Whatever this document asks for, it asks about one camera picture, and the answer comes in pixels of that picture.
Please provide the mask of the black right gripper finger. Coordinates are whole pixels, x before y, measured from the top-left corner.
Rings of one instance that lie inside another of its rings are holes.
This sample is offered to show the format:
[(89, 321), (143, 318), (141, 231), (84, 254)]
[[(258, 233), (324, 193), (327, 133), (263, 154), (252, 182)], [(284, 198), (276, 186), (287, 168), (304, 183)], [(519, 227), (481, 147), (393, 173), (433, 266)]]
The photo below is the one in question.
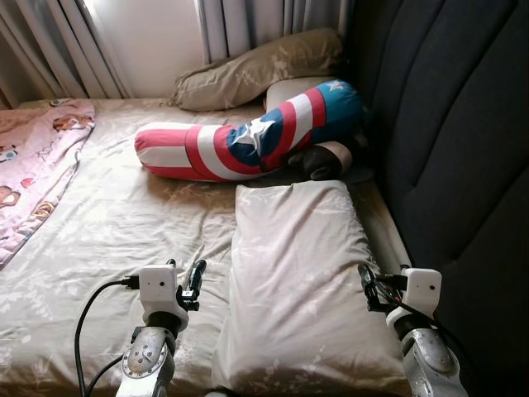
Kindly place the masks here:
[(377, 289), (375, 288), (375, 275), (373, 270), (367, 267), (367, 265), (358, 265), (356, 271), (360, 275), (360, 284), (362, 285), (368, 308), (381, 308), (381, 302)]

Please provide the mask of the beige floral bed sheet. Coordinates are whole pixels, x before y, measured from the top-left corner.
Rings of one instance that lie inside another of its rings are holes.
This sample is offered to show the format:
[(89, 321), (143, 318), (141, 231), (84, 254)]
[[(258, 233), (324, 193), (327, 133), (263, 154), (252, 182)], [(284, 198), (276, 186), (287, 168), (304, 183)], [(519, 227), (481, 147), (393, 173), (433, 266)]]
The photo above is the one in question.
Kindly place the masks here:
[(55, 212), (0, 270), (0, 397), (77, 397), (75, 358), (91, 379), (142, 324), (139, 295), (117, 280), (168, 260), (179, 275), (207, 261), (201, 308), (178, 336), (169, 394), (222, 389), (212, 359), (228, 315), (236, 188), (148, 174), (133, 140), (147, 122), (242, 124), (264, 107), (195, 112), (163, 99), (94, 107), (94, 132)]

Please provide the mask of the white satin pillow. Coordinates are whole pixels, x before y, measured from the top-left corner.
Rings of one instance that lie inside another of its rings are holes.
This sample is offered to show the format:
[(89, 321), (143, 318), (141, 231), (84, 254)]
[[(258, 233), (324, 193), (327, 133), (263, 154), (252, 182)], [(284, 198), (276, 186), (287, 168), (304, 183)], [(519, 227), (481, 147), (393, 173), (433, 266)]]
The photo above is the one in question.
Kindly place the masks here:
[(360, 283), (375, 261), (347, 186), (239, 186), (235, 219), (212, 381), (243, 396), (408, 397), (399, 341)]

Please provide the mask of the dark round object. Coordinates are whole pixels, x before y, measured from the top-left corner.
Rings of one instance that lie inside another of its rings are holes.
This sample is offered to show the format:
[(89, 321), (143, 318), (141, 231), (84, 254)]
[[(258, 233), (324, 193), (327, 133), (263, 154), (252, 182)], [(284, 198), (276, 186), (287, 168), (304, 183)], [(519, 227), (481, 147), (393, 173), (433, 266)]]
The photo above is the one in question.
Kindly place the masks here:
[(288, 163), (307, 180), (336, 180), (354, 164), (354, 152), (340, 142), (322, 142), (292, 155)]

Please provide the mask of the dark upholstered headboard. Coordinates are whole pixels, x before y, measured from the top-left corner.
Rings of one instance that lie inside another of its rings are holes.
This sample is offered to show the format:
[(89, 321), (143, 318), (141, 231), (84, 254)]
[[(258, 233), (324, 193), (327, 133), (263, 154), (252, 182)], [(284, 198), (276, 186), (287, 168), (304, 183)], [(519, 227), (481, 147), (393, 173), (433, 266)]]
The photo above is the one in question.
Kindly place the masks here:
[(442, 276), (439, 322), (472, 397), (528, 397), (527, 251), (513, 226), (527, 157), (528, 0), (354, 0), (348, 76), (412, 267)]

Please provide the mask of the pink cartoon print blanket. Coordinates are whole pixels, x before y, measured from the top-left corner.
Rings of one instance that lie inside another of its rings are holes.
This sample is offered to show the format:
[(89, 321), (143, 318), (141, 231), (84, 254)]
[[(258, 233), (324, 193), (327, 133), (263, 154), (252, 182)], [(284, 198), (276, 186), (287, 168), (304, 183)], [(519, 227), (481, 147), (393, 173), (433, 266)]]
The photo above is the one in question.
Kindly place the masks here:
[(95, 114), (83, 99), (0, 110), (0, 270), (55, 212)]

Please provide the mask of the olive floral pillow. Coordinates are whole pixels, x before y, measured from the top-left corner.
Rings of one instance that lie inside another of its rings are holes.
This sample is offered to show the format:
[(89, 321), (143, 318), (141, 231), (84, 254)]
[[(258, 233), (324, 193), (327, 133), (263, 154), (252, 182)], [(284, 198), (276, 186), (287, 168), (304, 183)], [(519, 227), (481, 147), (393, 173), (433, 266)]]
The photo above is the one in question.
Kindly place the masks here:
[(179, 76), (171, 103), (189, 111), (239, 107), (281, 80), (329, 75), (342, 60), (337, 31), (301, 31)]

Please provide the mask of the small white pillow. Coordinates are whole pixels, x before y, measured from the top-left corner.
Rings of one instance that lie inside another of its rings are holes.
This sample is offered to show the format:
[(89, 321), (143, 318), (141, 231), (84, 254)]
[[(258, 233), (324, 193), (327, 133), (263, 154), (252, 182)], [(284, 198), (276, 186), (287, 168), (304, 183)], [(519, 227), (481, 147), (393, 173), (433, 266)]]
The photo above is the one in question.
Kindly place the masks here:
[(318, 84), (333, 80), (332, 76), (296, 77), (296, 79), (280, 80), (269, 86), (264, 95), (264, 109), (271, 110), (294, 96), (302, 94)]

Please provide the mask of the grey curtain beside headboard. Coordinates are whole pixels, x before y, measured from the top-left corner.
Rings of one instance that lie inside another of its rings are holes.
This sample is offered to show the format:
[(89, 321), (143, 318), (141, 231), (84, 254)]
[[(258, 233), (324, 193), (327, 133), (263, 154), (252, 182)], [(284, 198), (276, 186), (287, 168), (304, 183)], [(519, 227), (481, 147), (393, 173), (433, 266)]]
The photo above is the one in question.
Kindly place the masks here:
[(195, 0), (208, 64), (283, 36), (333, 29), (344, 36), (356, 0)]

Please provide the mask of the grey curtain beside wall outlet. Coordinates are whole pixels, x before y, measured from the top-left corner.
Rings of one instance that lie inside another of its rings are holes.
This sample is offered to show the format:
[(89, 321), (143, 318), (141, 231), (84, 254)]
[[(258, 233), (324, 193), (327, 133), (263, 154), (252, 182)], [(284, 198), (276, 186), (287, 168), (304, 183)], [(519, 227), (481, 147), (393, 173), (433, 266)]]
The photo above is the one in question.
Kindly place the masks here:
[(0, 109), (129, 95), (84, 0), (0, 0)]

